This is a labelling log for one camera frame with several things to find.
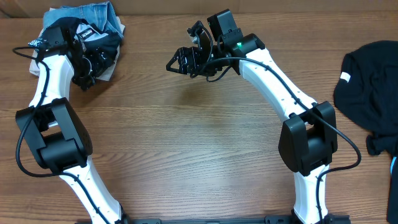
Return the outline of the black patterned sports jersey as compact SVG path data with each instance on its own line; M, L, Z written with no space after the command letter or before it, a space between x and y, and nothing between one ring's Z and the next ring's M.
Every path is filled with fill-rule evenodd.
M30 41L28 46L48 49L50 43L57 40L50 32L58 29L69 32L71 41L81 48L86 58L101 58L105 68L117 60L124 31L119 17L105 20L61 17L47 24L39 37Z

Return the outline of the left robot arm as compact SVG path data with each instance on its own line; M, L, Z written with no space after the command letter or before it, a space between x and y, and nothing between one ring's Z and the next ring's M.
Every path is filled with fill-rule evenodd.
M128 223L93 162L93 144L69 102L70 85L82 89L110 67L121 38L83 24L51 26L28 44L39 68L34 98L16 113L21 131L16 146L20 170L35 178L59 177L74 191L91 223Z

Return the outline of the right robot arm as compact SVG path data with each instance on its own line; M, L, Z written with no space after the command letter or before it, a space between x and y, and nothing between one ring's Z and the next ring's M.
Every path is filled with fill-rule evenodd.
M328 102L317 103L302 92L277 66L263 41L244 35L230 10L197 21L187 33L192 47L179 48L166 65L170 72L206 77L216 82L229 69L254 85L282 123L278 150L293 172L295 204L291 223L332 223L325 203L326 173L337 149L336 133L325 122L335 123Z

